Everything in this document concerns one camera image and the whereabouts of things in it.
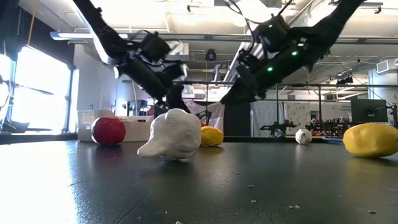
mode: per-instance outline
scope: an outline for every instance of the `red ball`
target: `red ball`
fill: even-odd
[[[91,125],[91,138],[103,146],[120,144],[126,137],[126,127],[118,118],[97,118]]]

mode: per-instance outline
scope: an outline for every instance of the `yellow potato-shaped object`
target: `yellow potato-shaped object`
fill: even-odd
[[[344,133],[343,142],[356,156],[391,156],[398,151],[398,129],[385,124],[360,124]]]
[[[201,144],[204,146],[219,146],[224,141],[224,134],[211,126],[201,127]]]

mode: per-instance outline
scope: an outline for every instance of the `dark tabletop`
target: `dark tabletop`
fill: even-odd
[[[371,160],[333,144],[225,143],[166,162],[140,159],[141,145],[0,146],[0,223],[398,221],[398,155]]]

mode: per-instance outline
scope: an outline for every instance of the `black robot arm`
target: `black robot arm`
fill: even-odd
[[[166,60],[172,50],[158,33],[146,30],[146,37],[137,42],[124,40],[108,26],[101,16],[101,8],[95,8],[90,0],[73,0],[76,12],[93,35],[95,48],[101,60],[114,66],[116,77],[126,74],[136,82],[161,108],[180,108],[190,113],[182,101],[182,85],[173,80],[181,77],[183,62]]]
[[[221,103],[235,105],[263,99],[267,89],[298,69],[304,67],[311,72],[313,65],[330,53],[345,24],[363,2],[341,0],[330,15],[311,27],[290,28],[280,13],[259,24],[252,34],[254,41],[262,45],[264,58],[253,56],[251,48],[239,52],[238,77]]]

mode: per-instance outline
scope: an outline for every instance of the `white clay object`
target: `white clay object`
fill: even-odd
[[[171,109],[152,121],[149,140],[138,149],[138,156],[160,156],[170,161],[189,158],[200,147],[200,128],[194,114]]]
[[[307,129],[300,129],[296,132],[296,141],[300,145],[307,145],[312,141],[312,134]]]

